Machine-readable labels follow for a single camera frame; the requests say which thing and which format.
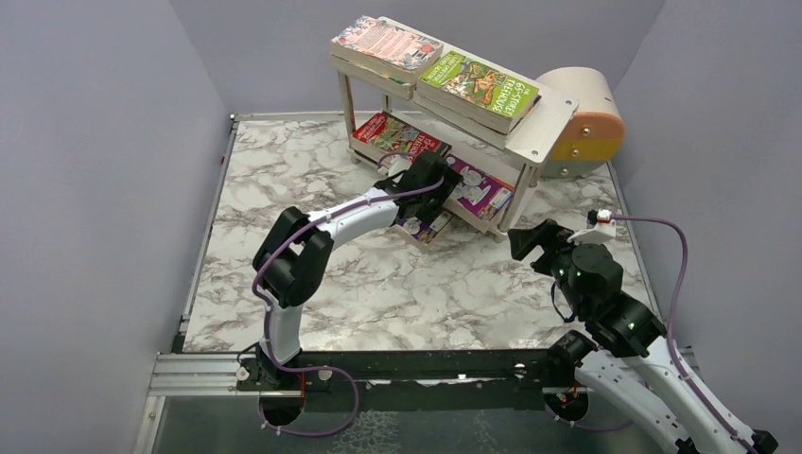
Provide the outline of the white two-tier shelf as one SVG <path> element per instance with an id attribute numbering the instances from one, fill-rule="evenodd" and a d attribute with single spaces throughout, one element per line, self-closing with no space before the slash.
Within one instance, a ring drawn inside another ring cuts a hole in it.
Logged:
<path id="1" fill-rule="evenodd" d="M 387 20 L 391 24 L 403 26 L 424 36 L 440 41 L 424 32 L 410 28 L 392 19 L 386 17 L 379 17 L 377 19 Z M 491 221 L 481 221 L 475 218 L 455 201 L 448 201 L 445 205 L 448 210 L 464 219 L 480 232 L 491 233 L 494 235 L 496 241 L 501 241 L 506 236 L 507 232 L 514 227 L 524 208 L 532 199 L 534 188 L 545 168 L 550 152 L 563 129 L 574 115 L 579 106 L 579 102 L 540 82 L 471 54 L 453 44 L 448 44 L 443 41 L 440 42 L 444 44 L 442 55 L 450 51 L 462 53 L 471 59 L 491 65 L 518 79 L 528 82 L 537 87 L 541 95 L 534 107 L 518 123 L 513 131 L 509 133 L 514 134 L 514 142 L 510 143 L 506 149 L 501 150 L 447 125 L 436 117 L 422 112 L 412 103 L 411 99 L 405 100 L 393 97 L 376 88 L 382 95 L 381 112 L 392 114 L 419 130 L 450 144 L 451 150 L 445 156 L 452 154 L 513 187 L 513 195 L 510 200 Z M 375 164 L 378 161 L 373 162 L 368 159 L 363 154 L 354 150 L 349 143 L 349 139 L 354 131 L 363 124 L 355 120 L 355 108 L 351 90 L 352 80 L 358 79 L 345 76 L 338 70 L 337 72 L 345 126 L 348 133 L 348 148 L 352 159 L 355 162 L 362 161 L 364 163 Z"/>

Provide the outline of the red bottom books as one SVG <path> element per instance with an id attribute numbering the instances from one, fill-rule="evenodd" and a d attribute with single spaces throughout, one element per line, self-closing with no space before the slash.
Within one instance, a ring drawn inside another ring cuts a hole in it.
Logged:
<path id="1" fill-rule="evenodd" d="M 513 187 L 449 154 L 450 167 L 462 176 L 450 198 L 481 221 L 491 221 L 513 195 Z"/>

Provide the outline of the red 13-storey treehouse book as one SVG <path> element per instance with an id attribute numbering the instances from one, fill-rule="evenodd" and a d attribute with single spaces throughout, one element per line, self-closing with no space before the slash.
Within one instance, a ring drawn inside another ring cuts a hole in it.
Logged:
<path id="1" fill-rule="evenodd" d="M 422 151 L 446 155 L 451 150 L 447 142 L 385 112 L 375 113 L 358 127 L 349 143 L 354 150 L 373 162 L 390 152 L 409 153 L 413 161 Z"/>

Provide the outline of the purple cartoon book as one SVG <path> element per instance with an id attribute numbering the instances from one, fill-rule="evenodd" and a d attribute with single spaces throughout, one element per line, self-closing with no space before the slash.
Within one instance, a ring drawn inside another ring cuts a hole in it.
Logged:
<path id="1" fill-rule="evenodd" d="M 442 211 L 430 223 L 423 222 L 418 218 L 402 219 L 393 225 L 392 230 L 418 250 L 428 252 L 436 244 L 438 238 L 448 230 L 453 219 L 452 213 Z"/>

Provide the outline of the green 65-storey treehouse book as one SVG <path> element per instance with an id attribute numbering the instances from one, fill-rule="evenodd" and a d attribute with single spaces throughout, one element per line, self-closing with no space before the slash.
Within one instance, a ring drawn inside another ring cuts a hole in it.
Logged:
<path id="1" fill-rule="evenodd" d="M 528 82 L 456 51 L 442 55 L 420 76 L 416 92 L 504 135 L 541 97 Z"/>

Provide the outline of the pink floral book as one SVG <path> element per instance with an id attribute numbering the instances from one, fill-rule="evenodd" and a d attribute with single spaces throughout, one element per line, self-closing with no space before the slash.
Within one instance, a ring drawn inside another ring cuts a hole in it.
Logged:
<path id="1" fill-rule="evenodd" d="M 387 20 L 362 15 L 330 41 L 331 54 L 401 83 L 414 83 L 444 44 Z"/>

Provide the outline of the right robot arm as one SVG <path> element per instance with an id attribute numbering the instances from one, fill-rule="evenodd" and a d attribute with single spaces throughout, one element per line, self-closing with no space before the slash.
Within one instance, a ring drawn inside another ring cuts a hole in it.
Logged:
<path id="1" fill-rule="evenodd" d="M 508 233 L 514 260 L 542 249 L 532 270 L 563 294 L 566 320 L 584 325 L 550 347 L 553 370 L 602 395 L 665 453 L 776 452 L 776 438 L 737 417 L 680 355 L 673 324 L 623 291 L 624 269 L 605 246 L 622 218 L 592 210 L 583 230 L 548 218 Z"/>

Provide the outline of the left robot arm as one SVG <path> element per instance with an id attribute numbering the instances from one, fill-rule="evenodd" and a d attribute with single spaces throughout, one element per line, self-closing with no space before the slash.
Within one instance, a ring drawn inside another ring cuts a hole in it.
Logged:
<path id="1" fill-rule="evenodd" d="M 340 246 L 401 220 L 432 222 L 462 182 L 446 158 L 421 152 L 413 161 L 374 183 L 363 194 L 334 207 L 305 213 L 281 212 L 253 258 L 253 294 L 265 305 L 263 337 L 257 344 L 275 380 L 304 374 L 298 357 L 305 303 L 317 292 L 331 254 Z"/>

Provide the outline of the round wooden drawer box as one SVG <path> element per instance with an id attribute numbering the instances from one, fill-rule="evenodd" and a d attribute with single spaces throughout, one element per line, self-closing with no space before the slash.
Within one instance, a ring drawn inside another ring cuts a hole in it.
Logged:
<path id="1" fill-rule="evenodd" d="M 536 80 L 579 102 L 553 146 L 542 176 L 585 176 L 610 161 L 626 129 L 605 75 L 590 67 L 572 66 L 553 69 Z"/>

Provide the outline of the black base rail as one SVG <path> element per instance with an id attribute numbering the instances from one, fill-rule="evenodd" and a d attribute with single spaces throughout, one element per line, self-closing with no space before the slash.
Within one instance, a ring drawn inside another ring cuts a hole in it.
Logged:
<path id="1" fill-rule="evenodd" d="M 589 392 L 544 349 L 303 352 L 293 373 L 254 353 L 161 356 L 166 396 L 255 397 L 270 416 L 301 411 L 553 410 L 578 420 Z"/>

